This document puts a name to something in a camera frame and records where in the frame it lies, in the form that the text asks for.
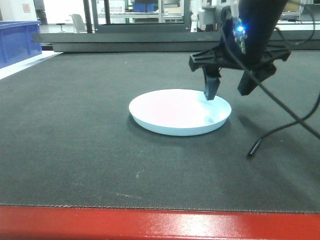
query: blue storage box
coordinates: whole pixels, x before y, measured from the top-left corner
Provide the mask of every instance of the blue storage box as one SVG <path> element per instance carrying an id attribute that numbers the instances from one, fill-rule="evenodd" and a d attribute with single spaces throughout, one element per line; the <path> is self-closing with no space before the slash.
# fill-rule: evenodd
<path id="1" fill-rule="evenodd" d="M 32 34 L 40 33 L 40 21 L 0 21 L 0 68 L 42 53 Z"/>
<path id="2" fill-rule="evenodd" d="M 149 3 L 147 4 L 147 12 L 155 11 L 155 4 Z M 146 12 L 146 4 L 145 3 L 133 3 L 132 8 L 134 12 L 145 13 Z"/>

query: white dish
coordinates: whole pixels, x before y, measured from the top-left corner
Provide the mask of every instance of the white dish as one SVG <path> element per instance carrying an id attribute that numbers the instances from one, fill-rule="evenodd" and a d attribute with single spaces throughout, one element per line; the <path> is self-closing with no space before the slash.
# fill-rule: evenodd
<path id="1" fill-rule="evenodd" d="M 202 91 L 165 89 L 137 96 L 129 104 L 134 120 L 152 132 L 193 136 L 221 127 L 231 113 L 223 98 L 206 100 Z"/>

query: metal frame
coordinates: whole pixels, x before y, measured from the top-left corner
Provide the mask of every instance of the metal frame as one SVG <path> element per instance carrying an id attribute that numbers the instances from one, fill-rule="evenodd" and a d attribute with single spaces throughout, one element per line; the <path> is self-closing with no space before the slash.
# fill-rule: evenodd
<path id="1" fill-rule="evenodd" d="M 98 10 L 96 0 L 92 2 L 93 25 L 96 33 L 173 33 L 173 32 L 189 32 L 191 19 L 189 16 L 190 0 L 184 0 L 184 16 L 183 23 L 139 23 L 139 24 L 108 24 L 99 25 Z"/>
<path id="2" fill-rule="evenodd" d="M 0 206 L 0 239 L 307 240 L 320 214 Z"/>

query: wall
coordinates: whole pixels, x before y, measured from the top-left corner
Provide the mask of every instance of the wall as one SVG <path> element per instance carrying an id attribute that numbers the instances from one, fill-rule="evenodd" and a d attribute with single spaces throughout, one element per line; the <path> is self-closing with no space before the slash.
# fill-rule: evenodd
<path id="1" fill-rule="evenodd" d="M 37 20 L 33 0 L 0 0 L 0 9 L 4 21 L 32 21 Z"/>
<path id="2" fill-rule="evenodd" d="M 48 24 L 71 24 L 70 14 L 80 14 L 85 22 L 83 0 L 44 0 L 43 3 Z"/>

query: dark gray mat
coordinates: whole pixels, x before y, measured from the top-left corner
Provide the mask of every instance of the dark gray mat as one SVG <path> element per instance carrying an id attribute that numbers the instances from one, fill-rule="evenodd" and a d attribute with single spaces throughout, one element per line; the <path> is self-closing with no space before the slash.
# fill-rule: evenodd
<path id="1" fill-rule="evenodd" d="M 152 133 L 130 117 L 149 91 L 202 90 L 189 53 L 63 54 L 0 81 L 0 204 L 320 213 L 320 142 L 242 72 L 223 69 L 232 114 L 192 137 Z M 319 92 L 320 52 L 296 51 L 265 84 L 299 115 Z M 320 113 L 307 122 L 319 131 Z"/>

